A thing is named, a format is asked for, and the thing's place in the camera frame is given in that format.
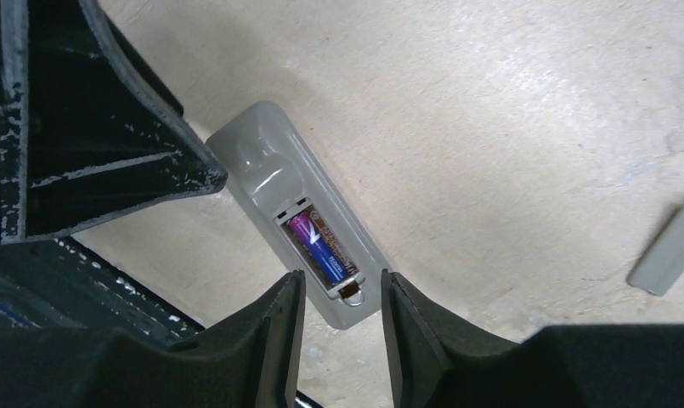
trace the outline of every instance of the battery compartment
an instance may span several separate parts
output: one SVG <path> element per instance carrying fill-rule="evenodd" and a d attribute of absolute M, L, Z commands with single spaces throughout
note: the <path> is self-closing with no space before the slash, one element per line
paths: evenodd
<path fill-rule="evenodd" d="M 331 249 L 339 264 L 346 271 L 347 275 L 344 279 L 336 284 L 324 272 L 323 267 L 304 246 L 302 239 L 290 227 L 290 222 L 301 214 L 305 214 L 311 219 L 314 227 L 321 234 L 321 239 Z M 327 296 L 332 299 L 340 298 L 349 306 L 359 306 L 364 302 L 364 295 L 361 291 L 364 276 L 359 273 L 359 267 L 352 257 L 349 256 L 344 245 L 339 241 L 339 238 L 334 234 L 334 231 L 310 199 L 303 198 L 297 201 L 295 205 L 277 215 L 275 221 L 281 227 L 289 244 L 294 247 L 299 258 L 307 266 L 308 270 L 312 272 L 316 281 L 324 288 Z"/>

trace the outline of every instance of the floor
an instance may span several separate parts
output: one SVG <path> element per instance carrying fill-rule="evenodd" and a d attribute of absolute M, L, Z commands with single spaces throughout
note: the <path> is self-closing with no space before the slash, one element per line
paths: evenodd
<path fill-rule="evenodd" d="M 395 269 L 521 341 L 559 323 L 684 321 L 625 284 L 684 202 L 684 0 L 104 0 L 205 139 L 279 103 Z M 227 193 L 78 235 L 206 325 L 285 271 Z M 299 388 L 391 406 L 375 314 L 308 304 Z"/>

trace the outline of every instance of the gray plastic piece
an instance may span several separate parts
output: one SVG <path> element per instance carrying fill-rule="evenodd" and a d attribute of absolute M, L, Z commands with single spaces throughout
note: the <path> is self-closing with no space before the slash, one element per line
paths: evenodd
<path fill-rule="evenodd" d="M 684 272 L 684 207 L 631 273 L 629 284 L 664 295 Z"/>
<path fill-rule="evenodd" d="M 389 263 L 278 105 L 255 104 L 206 144 L 229 171 L 232 196 L 282 263 L 305 271 L 309 299 L 330 326 L 348 329 L 379 310 L 382 270 Z M 359 270 L 331 287 L 283 228 L 310 206 Z M 347 285 L 359 285 L 360 292 L 342 299 L 339 290 Z"/>

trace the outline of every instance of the purple and blue battery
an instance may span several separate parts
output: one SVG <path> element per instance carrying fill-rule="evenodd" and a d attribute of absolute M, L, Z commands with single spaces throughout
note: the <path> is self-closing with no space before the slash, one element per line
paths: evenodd
<path fill-rule="evenodd" d="M 334 255 L 334 252 L 326 245 L 321 232 L 317 229 L 312 219 L 304 212 L 289 221 L 289 228 L 304 244 L 317 261 L 332 284 L 337 284 L 349 276 L 342 262 Z"/>

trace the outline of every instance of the stained floor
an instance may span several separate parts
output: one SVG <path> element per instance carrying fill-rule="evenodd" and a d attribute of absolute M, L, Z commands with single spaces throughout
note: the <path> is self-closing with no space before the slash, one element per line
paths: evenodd
<path fill-rule="evenodd" d="M 684 201 L 684 0 L 104 0 L 205 139 L 279 103 L 396 270 L 521 341 L 560 323 L 684 321 L 625 277 Z M 78 238 L 210 325 L 285 271 L 233 198 Z M 381 316 L 311 304 L 299 388 L 391 406 Z"/>

